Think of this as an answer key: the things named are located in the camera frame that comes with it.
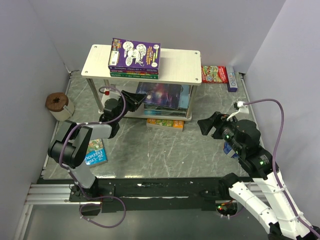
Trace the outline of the light blue cat book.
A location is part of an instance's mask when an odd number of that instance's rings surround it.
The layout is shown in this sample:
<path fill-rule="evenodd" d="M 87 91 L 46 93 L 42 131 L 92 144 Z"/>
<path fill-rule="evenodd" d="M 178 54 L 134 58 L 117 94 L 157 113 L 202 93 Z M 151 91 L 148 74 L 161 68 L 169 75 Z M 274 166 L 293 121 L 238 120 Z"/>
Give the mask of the light blue cat book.
<path fill-rule="evenodd" d="M 189 99 L 189 85 L 181 85 L 178 108 L 187 109 L 189 106 Z"/>

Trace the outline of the purple comic paperback book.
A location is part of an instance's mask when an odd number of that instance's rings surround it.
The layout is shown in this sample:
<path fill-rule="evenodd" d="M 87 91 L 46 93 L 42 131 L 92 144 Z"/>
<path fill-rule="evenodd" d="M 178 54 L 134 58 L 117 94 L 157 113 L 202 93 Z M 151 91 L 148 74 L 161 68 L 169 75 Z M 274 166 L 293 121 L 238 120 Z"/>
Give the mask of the purple comic paperback book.
<path fill-rule="evenodd" d="M 160 67 L 161 44 L 113 38 L 108 68 L 112 71 L 157 73 Z"/>

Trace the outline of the Roald Dahl Charlie book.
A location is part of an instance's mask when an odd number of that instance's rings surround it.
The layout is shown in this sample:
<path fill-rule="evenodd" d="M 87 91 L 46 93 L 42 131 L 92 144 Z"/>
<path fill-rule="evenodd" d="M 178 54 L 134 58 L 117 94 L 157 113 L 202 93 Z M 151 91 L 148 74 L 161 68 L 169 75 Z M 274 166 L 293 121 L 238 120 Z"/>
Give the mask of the Roald Dahl Charlie book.
<path fill-rule="evenodd" d="M 138 70 L 115 70 L 111 69 L 110 73 L 115 74 L 129 74 L 129 75 L 159 75 L 159 72 L 152 72 L 152 71 L 138 71 Z"/>

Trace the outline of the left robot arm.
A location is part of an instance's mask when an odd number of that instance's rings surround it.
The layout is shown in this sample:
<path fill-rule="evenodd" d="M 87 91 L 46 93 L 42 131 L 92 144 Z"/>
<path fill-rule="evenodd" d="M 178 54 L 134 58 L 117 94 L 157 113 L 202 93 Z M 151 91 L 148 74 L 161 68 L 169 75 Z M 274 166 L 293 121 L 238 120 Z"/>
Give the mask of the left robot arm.
<path fill-rule="evenodd" d="M 99 196 L 99 181 L 85 163 L 90 141 L 115 137 L 120 129 L 119 121 L 127 112 L 138 110 L 147 97 L 145 93 L 120 91 L 114 87 L 111 89 L 119 93 L 119 98 L 105 101 L 98 122 L 65 121 L 47 150 L 48 156 L 69 173 L 81 195 L 88 201 Z"/>

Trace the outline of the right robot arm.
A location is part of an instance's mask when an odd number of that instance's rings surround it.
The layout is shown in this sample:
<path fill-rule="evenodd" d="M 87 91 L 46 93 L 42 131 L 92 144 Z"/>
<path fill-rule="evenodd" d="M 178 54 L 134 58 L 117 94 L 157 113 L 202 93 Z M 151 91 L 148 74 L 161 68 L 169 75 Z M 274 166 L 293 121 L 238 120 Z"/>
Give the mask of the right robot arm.
<path fill-rule="evenodd" d="M 197 122 L 202 135 L 224 140 L 238 156 L 238 162 L 261 189 L 267 203 L 249 190 L 235 173 L 219 180 L 218 193 L 223 199 L 235 199 L 259 221 L 270 240 L 318 240 L 320 229 L 311 225 L 303 213 L 293 210 L 294 202 L 286 193 L 282 174 L 273 156 L 260 145 L 261 133 L 255 122 L 238 120 L 216 111 Z"/>

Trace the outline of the green Treehouse book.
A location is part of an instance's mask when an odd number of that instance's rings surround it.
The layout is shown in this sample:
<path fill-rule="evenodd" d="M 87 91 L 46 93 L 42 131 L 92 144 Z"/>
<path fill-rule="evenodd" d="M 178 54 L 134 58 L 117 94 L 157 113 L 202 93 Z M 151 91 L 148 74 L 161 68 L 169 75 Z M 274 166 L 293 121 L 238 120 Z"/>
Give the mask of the green Treehouse book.
<path fill-rule="evenodd" d="M 159 76 L 157 74 L 131 74 L 131 73 L 111 72 L 110 76 L 117 77 L 117 78 L 137 78 L 137 79 L 155 79 L 155 80 L 159 79 Z"/>

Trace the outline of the dark purple Crusoe book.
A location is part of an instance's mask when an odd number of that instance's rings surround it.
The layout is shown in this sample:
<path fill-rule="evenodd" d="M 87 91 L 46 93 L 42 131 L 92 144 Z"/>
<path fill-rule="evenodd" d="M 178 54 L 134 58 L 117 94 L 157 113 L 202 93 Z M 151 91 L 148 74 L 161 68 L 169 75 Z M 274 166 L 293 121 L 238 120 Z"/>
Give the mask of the dark purple Crusoe book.
<path fill-rule="evenodd" d="M 177 109 L 181 91 L 179 84 L 140 82 L 135 93 L 146 94 L 146 105 Z"/>

